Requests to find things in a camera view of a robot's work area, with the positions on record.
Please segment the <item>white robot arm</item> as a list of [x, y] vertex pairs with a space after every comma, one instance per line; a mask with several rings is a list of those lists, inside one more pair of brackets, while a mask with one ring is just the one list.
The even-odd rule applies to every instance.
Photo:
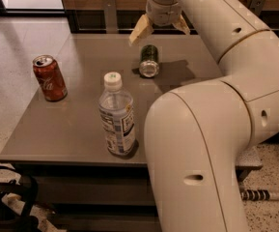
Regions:
[[130, 35], [191, 22], [222, 71], [149, 109], [144, 147], [162, 232], [248, 232], [238, 154], [279, 132], [279, 38], [238, 0], [148, 0]]

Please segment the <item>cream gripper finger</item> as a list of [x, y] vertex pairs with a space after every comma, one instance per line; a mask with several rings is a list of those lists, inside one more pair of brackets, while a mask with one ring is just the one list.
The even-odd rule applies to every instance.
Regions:
[[153, 33], [153, 24], [146, 14], [142, 14], [129, 36], [131, 44], [138, 44]]
[[173, 26], [177, 30], [184, 32], [185, 35], [190, 34], [190, 29], [182, 15], [180, 15], [179, 18], [173, 23]]

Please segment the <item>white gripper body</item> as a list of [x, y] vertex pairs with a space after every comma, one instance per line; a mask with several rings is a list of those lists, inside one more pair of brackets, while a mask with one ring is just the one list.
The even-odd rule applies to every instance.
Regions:
[[153, 24], [157, 26], [168, 26], [179, 20], [181, 6], [178, 2], [165, 5], [156, 0], [147, 0], [146, 14]]

